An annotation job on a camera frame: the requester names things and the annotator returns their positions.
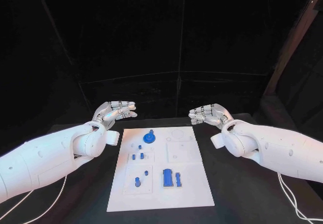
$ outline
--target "blue knob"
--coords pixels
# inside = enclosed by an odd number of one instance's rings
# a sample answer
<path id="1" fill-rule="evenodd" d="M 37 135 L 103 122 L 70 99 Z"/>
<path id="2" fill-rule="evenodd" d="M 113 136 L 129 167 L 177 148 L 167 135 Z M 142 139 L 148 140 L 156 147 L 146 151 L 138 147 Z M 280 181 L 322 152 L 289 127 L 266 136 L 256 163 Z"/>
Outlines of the blue knob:
<path id="1" fill-rule="evenodd" d="M 141 178 L 138 177 L 136 179 L 135 179 L 135 181 L 136 181 L 136 187 L 139 188 L 141 187 Z"/>
<path id="2" fill-rule="evenodd" d="M 151 144 L 155 142 L 155 140 L 156 140 L 156 137 L 154 134 L 154 130 L 151 130 L 151 132 L 143 137 L 143 141 Z"/>

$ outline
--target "blue block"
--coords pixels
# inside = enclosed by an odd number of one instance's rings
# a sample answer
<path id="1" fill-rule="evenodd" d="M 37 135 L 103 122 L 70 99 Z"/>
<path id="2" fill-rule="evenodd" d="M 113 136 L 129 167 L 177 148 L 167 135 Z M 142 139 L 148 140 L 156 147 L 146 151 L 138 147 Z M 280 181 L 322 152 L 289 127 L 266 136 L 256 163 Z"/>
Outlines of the blue block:
<path id="1" fill-rule="evenodd" d="M 171 169 L 164 170 L 164 186 L 165 187 L 174 186 L 172 170 Z"/>
<path id="2" fill-rule="evenodd" d="M 154 130 L 151 130 L 151 132 L 143 137 L 143 141 L 151 144 L 155 142 L 155 140 L 156 140 L 156 137 L 154 134 Z"/>
<path id="3" fill-rule="evenodd" d="M 178 187 L 182 187 L 182 183 L 181 183 L 181 173 L 177 173 L 175 176 L 177 176 Z"/>
<path id="4" fill-rule="evenodd" d="M 141 187 L 141 178 L 139 177 L 135 179 L 135 182 L 136 182 L 135 185 L 139 188 Z"/>

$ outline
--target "white board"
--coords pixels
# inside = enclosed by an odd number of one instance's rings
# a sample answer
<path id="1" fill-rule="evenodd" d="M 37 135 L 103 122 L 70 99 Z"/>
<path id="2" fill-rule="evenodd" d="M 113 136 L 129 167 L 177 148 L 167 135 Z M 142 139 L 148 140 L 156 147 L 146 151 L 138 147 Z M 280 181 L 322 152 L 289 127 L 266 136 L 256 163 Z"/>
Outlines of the white board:
<path id="1" fill-rule="evenodd" d="M 148 144 L 143 136 L 151 130 L 156 141 Z M 172 169 L 174 187 L 164 186 L 165 169 Z M 181 187 L 177 173 L 181 173 Z M 135 185 L 136 177 L 141 178 L 141 187 Z M 203 206 L 214 206 L 214 198 L 194 128 L 126 129 L 107 212 Z"/>

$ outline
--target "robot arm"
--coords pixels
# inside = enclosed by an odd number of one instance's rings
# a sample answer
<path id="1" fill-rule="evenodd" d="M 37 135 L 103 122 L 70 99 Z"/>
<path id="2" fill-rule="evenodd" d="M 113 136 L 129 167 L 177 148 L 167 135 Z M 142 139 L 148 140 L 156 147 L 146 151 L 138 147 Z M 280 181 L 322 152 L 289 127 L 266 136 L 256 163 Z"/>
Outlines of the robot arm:
<path id="1" fill-rule="evenodd" d="M 221 133 L 213 136 L 217 148 L 254 160 L 276 172 L 323 182 L 323 143 L 306 135 L 276 127 L 234 120 L 226 108 L 208 105 L 191 110 L 192 124 L 207 122 Z"/>
<path id="2" fill-rule="evenodd" d="M 116 120 L 136 117 L 135 102 L 106 102 L 93 121 L 48 134 L 0 157 L 0 203 L 57 182 L 99 157 L 106 144 L 118 145 L 120 133 L 109 129 Z"/>

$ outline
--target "table surface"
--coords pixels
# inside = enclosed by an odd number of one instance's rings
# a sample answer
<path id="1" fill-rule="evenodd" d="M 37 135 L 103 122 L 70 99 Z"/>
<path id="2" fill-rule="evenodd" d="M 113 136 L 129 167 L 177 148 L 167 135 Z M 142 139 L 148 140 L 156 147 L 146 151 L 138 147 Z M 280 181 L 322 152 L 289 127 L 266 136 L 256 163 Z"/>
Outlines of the table surface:
<path id="1" fill-rule="evenodd" d="M 250 114 L 236 119 L 254 123 Z M 74 125 L 56 125 L 53 132 Z M 112 130 L 123 134 L 126 128 L 191 126 L 190 118 L 119 121 Z M 99 158 L 68 175 L 61 198 L 47 215 L 34 223 L 285 223 L 305 224 L 283 193 L 278 173 L 253 160 L 237 158 L 226 148 L 216 149 L 211 137 L 220 129 L 208 124 L 194 126 L 204 167 L 216 206 L 107 212 L 122 137 L 118 146 L 107 146 Z M 308 217 L 323 218 L 323 200 L 302 179 L 283 176 L 291 186 L 301 210 Z M 63 186 L 60 180 L 35 190 L 30 198 L 0 223 L 24 223 L 50 208 Z M 0 204 L 0 215 L 12 208 L 24 195 Z"/>

